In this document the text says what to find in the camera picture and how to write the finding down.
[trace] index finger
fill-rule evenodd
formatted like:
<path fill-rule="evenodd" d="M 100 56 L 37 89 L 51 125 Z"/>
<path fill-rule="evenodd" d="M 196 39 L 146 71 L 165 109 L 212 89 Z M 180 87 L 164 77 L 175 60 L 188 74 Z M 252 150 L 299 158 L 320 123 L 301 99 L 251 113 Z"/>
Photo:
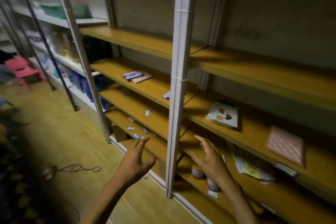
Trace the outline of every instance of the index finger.
<path fill-rule="evenodd" d="M 202 143 L 205 153 L 208 153 L 212 149 L 212 147 L 204 137 L 198 135 L 194 135 L 194 137 Z"/>
<path fill-rule="evenodd" d="M 145 144 L 148 142 L 149 137 L 140 139 L 136 149 L 142 151 L 145 148 Z"/>

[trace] green basket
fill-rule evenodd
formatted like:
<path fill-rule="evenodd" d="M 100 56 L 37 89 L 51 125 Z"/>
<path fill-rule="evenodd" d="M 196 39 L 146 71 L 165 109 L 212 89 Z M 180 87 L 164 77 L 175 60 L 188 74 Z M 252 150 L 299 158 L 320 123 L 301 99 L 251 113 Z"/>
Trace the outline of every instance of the green basket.
<path fill-rule="evenodd" d="M 44 10 L 44 13 L 56 17 L 59 19 L 66 19 L 64 9 L 61 5 L 52 5 L 52 4 L 40 4 L 41 8 Z M 89 10 L 87 6 L 84 5 L 73 5 L 73 13 L 76 19 L 87 19 L 90 18 Z"/>

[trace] person's left hand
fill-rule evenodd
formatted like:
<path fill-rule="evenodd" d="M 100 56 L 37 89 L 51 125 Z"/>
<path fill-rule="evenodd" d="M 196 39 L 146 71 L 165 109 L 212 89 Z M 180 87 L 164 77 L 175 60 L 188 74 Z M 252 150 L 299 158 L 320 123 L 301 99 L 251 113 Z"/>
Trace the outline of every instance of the person's left hand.
<path fill-rule="evenodd" d="M 149 137 L 138 139 L 129 147 L 112 178 L 126 189 L 138 182 L 155 165 L 155 157 L 146 163 L 141 160 L 142 151 L 148 140 Z"/>

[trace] pink chair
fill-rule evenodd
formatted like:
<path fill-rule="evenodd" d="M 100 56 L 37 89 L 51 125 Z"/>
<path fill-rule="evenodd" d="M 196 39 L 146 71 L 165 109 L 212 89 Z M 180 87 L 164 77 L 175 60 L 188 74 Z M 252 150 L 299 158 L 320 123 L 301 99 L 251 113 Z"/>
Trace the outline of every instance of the pink chair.
<path fill-rule="evenodd" d="M 5 65 L 13 72 L 15 77 L 19 79 L 20 84 L 26 87 L 29 87 L 29 85 L 25 81 L 25 77 L 39 74 L 40 78 L 45 80 L 44 74 L 40 73 L 40 71 L 36 69 L 31 68 L 27 60 L 21 56 L 15 56 L 13 59 L 5 61 Z"/>

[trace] person's right hand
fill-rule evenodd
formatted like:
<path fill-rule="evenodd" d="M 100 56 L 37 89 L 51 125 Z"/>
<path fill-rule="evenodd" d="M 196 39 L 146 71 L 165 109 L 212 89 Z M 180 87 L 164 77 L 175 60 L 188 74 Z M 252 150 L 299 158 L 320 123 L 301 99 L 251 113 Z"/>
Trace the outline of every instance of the person's right hand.
<path fill-rule="evenodd" d="M 218 149 L 206 138 L 195 135 L 197 140 L 201 142 L 206 153 L 205 160 L 202 160 L 196 153 L 191 153 L 192 160 L 200 166 L 205 175 L 213 182 L 221 185 L 233 180 Z"/>

